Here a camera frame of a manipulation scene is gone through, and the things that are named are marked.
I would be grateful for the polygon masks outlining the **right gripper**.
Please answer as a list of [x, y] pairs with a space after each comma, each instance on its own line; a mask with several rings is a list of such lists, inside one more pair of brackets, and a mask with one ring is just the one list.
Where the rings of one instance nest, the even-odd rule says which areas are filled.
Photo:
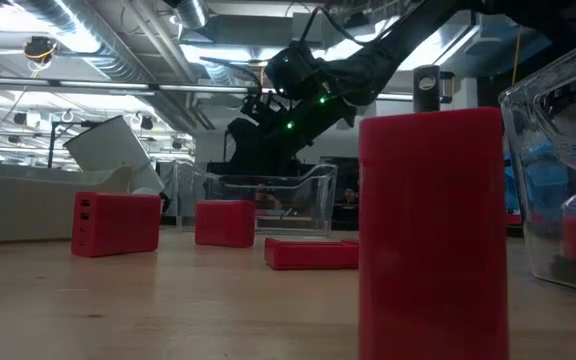
[[235, 118], [227, 126], [235, 141], [235, 151], [227, 162], [229, 175], [297, 175], [298, 161], [275, 151], [258, 127], [245, 118]]

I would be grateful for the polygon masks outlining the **red wall charger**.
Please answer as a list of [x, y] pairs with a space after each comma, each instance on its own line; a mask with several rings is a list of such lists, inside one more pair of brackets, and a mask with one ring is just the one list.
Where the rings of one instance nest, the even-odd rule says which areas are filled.
[[207, 200], [196, 206], [195, 244], [249, 248], [254, 244], [255, 204], [248, 200]]
[[96, 258], [153, 252], [159, 246], [158, 195], [78, 192], [71, 254]]
[[359, 130], [359, 360], [509, 360], [502, 115]]

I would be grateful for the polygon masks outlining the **red digital clock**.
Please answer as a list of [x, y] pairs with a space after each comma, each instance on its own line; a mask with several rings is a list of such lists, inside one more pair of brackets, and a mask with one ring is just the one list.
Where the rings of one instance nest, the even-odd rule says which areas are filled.
[[359, 244], [355, 241], [286, 241], [266, 238], [264, 259], [273, 270], [357, 269]]

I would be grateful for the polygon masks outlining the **large clear plastic bin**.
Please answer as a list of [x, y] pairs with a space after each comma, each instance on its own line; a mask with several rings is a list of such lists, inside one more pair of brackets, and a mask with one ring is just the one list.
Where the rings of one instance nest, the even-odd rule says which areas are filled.
[[187, 163], [174, 171], [177, 227], [192, 231], [204, 200], [250, 200], [262, 234], [323, 236], [331, 229], [337, 167], [320, 164], [298, 177], [217, 175]]

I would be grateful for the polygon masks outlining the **grey cover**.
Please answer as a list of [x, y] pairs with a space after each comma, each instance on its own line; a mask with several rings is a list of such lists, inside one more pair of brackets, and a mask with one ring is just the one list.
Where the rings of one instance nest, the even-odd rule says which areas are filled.
[[164, 184], [164, 212], [183, 218], [194, 214], [194, 164], [188, 161], [158, 162], [157, 171]]

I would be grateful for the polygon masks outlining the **long linear light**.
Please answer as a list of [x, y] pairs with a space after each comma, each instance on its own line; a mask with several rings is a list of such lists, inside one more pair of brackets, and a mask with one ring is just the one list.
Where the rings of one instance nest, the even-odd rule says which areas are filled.
[[77, 92], [92, 90], [107, 92], [112, 95], [144, 95], [153, 96], [156, 92], [184, 92], [184, 93], [211, 93], [211, 94], [252, 94], [253, 87], [245, 86], [217, 86], [198, 84], [154, 84], [154, 83], [124, 83], [88, 80], [62, 80], [45, 78], [0, 77], [0, 87], [12, 89], [28, 87], [31, 89], [59, 88], [60, 92]]

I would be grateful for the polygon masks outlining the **grey plastic bin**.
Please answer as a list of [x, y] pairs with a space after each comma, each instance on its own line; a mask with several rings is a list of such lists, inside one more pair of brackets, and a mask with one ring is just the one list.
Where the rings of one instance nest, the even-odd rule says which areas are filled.
[[127, 166], [69, 172], [0, 164], [0, 243], [69, 238], [75, 195], [126, 193], [131, 175]]

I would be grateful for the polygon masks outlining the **small clear plastic bin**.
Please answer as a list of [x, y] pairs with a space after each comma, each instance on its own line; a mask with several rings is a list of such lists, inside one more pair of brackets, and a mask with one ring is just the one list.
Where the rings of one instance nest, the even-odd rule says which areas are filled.
[[533, 275], [558, 283], [551, 265], [561, 254], [562, 204], [574, 193], [576, 172], [558, 160], [542, 101], [576, 80], [576, 49], [513, 85], [499, 102], [516, 181], [523, 235]]

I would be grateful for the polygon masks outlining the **black aluminium table frame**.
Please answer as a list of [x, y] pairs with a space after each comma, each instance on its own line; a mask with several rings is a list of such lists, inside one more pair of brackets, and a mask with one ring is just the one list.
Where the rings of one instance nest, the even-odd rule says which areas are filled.
[[[506, 216], [506, 233], [508, 236], [511, 237], [522, 237], [523, 236], [523, 226], [522, 221], [519, 215], [507, 215]], [[161, 220], [162, 225], [167, 226], [180, 226], [183, 227], [185, 225], [185, 220], [178, 220], [176, 217], [173, 216], [164, 216]], [[332, 225], [333, 230], [350, 230], [351, 227], [349, 225], [342, 225], [340, 222], [333, 222]]]

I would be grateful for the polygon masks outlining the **silver round duct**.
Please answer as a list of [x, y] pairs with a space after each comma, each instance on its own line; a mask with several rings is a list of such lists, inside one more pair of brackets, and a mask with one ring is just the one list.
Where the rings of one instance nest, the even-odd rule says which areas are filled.
[[171, 0], [171, 8], [179, 23], [187, 29], [204, 27], [209, 20], [209, 8], [205, 0]]

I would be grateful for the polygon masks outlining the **silver spiral duct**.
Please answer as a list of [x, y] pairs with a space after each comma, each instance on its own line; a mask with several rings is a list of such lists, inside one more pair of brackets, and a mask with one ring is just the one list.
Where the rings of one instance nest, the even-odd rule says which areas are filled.
[[[107, 79], [122, 83], [154, 83], [156, 78], [129, 50], [88, 0], [7, 0], [45, 23], [49, 32]], [[193, 134], [204, 121], [189, 103], [157, 92], [139, 98], [171, 128]]]

